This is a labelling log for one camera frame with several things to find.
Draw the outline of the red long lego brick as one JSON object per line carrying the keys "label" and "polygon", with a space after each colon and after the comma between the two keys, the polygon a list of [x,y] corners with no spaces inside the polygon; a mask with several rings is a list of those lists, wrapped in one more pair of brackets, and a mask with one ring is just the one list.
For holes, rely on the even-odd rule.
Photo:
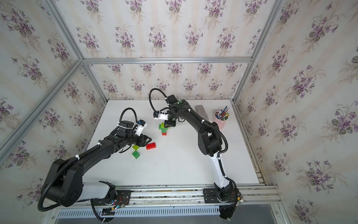
{"label": "red long lego brick", "polygon": [[154,149],[154,148],[156,148],[156,143],[154,143],[154,142],[146,145],[147,150]]}

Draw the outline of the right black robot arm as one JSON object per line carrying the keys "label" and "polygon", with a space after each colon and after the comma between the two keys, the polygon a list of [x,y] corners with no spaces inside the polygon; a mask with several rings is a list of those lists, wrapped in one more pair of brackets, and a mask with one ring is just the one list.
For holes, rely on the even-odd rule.
{"label": "right black robot arm", "polygon": [[[152,103],[153,91],[160,92],[167,103],[167,107],[157,110]],[[235,201],[241,199],[235,181],[225,172],[222,154],[228,150],[228,141],[219,130],[218,124],[209,122],[201,117],[186,100],[178,100],[174,95],[167,96],[159,88],[153,88],[148,93],[148,99],[153,109],[154,119],[164,121],[165,128],[175,127],[179,119],[187,121],[198,134],[198,147],[203,155],[210,159],[213,168],[215,193],[220,202],[227,202],[231,197]]]}

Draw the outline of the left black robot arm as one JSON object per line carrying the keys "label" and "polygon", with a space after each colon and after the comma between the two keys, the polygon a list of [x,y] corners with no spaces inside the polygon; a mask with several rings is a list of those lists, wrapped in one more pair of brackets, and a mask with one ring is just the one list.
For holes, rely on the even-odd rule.
{"label": "left black robot arm", "polygon": [[67,160],[54,161],[41,189],[38,211],[70,207],[77,202],[95,199],[113,204],[117,198],[115,185],[106,181],[85,183],[83,176],[112,154],[126,152],[125,147],[145,147],[152,140],[142,133],[146,126],[142,119],[134,122],[120,119],[114,130],[94,147]]}

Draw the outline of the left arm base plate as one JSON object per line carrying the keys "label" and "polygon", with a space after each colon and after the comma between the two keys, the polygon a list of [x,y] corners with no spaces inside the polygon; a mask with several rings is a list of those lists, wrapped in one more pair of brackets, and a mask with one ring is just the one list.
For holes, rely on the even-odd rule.
{"label": "left arm base plate", "polygon": [[105,198],[93,199],[94,206],[119,206],[128,205],[131,198],[130,190],[116,190],[115,193],[108,193]]}

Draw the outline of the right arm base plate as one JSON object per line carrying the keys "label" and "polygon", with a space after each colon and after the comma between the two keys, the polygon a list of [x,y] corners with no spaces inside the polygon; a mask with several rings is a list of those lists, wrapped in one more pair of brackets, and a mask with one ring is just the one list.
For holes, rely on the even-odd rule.
{"label": "right arm base plate", "polygon": [[234,203],[235,196],[241,197],[238,190],[228,186],[224,189],[209,188],[203,190],[204,202],[205,203]]}

